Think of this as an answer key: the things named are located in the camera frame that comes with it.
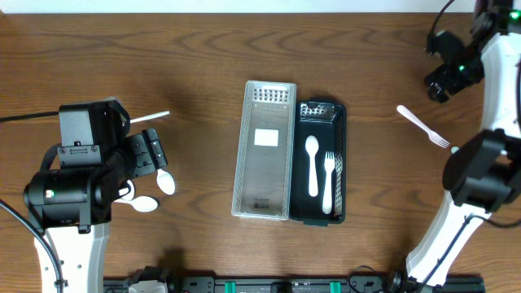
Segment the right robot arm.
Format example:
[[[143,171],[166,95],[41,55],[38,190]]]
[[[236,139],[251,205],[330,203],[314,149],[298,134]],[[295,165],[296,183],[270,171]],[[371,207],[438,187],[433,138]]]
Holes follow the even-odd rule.
[[[471,235],[520,195],[520,3],[478,1],[469,44],[431,28],[425,50],[443,60],[424,79],[431,100],[445,103],[483,82],[484,108],[479,132],[444,166],[440,209],[407,255],[405,270],[391,277],[388,292],[443,289]]]

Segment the black plastic mesh basket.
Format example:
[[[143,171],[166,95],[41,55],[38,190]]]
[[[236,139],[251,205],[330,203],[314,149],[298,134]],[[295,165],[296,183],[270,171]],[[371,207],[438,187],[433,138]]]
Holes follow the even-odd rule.
[[[289,217],[305,225],[328,226],[344,222],[346,208],[346,131],[347,110],[344,105],[324,99],[310,99],[297,106],[293,152]],[[317,138],[316,154],[318,195],[309,195],[309,156],[305,141],[309,135]],[[326,171],[326,153],[333,151],[335,169],[332,173],[332,212],[322,212]]]

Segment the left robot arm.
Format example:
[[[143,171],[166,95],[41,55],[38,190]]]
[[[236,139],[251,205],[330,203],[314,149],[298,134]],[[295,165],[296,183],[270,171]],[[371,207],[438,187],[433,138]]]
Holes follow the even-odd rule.
[[[129,121],[115,99],[59,108],[61,142],[24,189],[44,292],[103,290],[112,203],[168,164],[156,129],[130,135]]]

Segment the white plastic spoon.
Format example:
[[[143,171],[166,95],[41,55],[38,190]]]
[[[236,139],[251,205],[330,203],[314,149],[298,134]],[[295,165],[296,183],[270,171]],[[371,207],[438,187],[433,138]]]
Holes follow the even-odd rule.
[[[316,154],[319,149],[317,138],[313,135],[309,135],[306,138],[304,147],[309,156],[309,195],[316,197],[318,195]]]
[[[160,118],[163,116],[167,116],[169,114],[170,114],[170,111],[164,111],[164,112],[157,112],[157,113],[146,115],[146,116],[141,116],[138,118],[133,118],[130,120],[130,124],[143,122],[143,121],[147,121],[147,120],[154,120],[154,119],[157,119],[157,118]]]
[[[118,200],[130,201],[135,196],[135,185],[131,180],[128,180],[120,189],[119,189],[119,198]]]
[[[165,194],[173,195],[175,193],[176,183],[173,176],[161,168],[157,170],[156,183]]]
[[[159,202],[150,196],[139,196],[135,199],[117,199],[115,203],[126,203],[138,212],[153,212],[159,207]]]

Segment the clear plastic mesh basket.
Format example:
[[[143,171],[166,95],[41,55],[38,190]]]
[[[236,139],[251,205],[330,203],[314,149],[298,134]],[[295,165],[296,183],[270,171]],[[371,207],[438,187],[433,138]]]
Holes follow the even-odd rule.
[[[295,119],[295,84],[246,83],[232,215],[273,221],[288,219]],[[255,129],[276,129],[278,146],[256,146]]]

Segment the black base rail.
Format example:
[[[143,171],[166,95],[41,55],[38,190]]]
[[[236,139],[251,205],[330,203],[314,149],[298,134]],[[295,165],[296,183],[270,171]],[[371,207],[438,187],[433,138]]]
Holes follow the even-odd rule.
[[[180,277],[168,269],[147,266],[127,278],[103,281],[103,293],[485,293],[480,277],[449,277],[443,286],[421,286],[399,273],[386,279],[377,273],[352,273],[346,278],[214,278]]]

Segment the white label in basket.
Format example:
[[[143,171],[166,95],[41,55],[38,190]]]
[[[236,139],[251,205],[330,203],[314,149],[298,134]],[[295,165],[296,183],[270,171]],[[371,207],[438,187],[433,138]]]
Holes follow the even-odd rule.
[[[276,129],[255,129],[254,144],[261,147],[277,147],[278,131]]]

